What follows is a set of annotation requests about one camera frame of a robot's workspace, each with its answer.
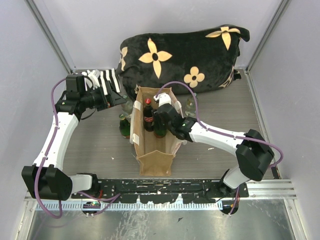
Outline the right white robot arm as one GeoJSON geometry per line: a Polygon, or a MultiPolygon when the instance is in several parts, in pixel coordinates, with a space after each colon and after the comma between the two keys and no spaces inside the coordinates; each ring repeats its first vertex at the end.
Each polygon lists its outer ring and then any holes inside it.
{"type": "Polygon", "coordinates": [[[236,132],[199,123],[196,118],[182,117],[169,103],[163,104],[152,113],[177,139],[207,144],[224,150],[237,159],[237,165],[228,169],[218,184],[225,197],[231,197],[237,188],[250,180],[259,182],[264,177],[275,154],[256,130],[236,132]]]}

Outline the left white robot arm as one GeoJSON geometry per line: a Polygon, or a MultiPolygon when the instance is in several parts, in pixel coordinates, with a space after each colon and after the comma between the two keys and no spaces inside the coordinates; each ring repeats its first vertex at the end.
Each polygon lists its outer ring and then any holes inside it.
{"type": "Polygon", "coordinates": [[[63,162],[71,136],[88,110],[103,111],[125,103],[120,96],[121,84],[113,69],[69,74],[65,90],[58,101],[52,100],[53,122],[38,157],[24,166],[22,178],[32,198],[66,201],[72,194],[83,192],[95,198],[101,191],[96,174],[68,176],[63,162]]]}

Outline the brown jute canvas bag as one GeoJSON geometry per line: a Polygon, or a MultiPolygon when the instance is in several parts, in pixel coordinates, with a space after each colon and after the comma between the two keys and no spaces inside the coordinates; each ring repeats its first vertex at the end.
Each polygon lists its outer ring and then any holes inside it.
{"type": "Polygon", "coordinates": [[[151,99],[151,106],[157,108],[154,96],[157,88],[139,87],[130,120],[130,143],[134,145],[139,174],[148,177],[166,177],[171,175],[171,166],[185,140],[179,140],[170,131],[162,138],[144,129],[143,110],[145,99],[151,99]]]}

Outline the coca-cola glass bottle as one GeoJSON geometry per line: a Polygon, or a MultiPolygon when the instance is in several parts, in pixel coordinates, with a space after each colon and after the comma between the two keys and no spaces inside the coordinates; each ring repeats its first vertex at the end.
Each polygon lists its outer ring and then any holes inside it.
{"type": "Polygon", "coordinates": [[[154,117],[153,117],[153,107],[151,105],[151,99],[150,98],[146,98],[145,99],[145,106],[143,109],[143,126],[144,129],[147,132],[153,132],[154,131],[154,117]]]}

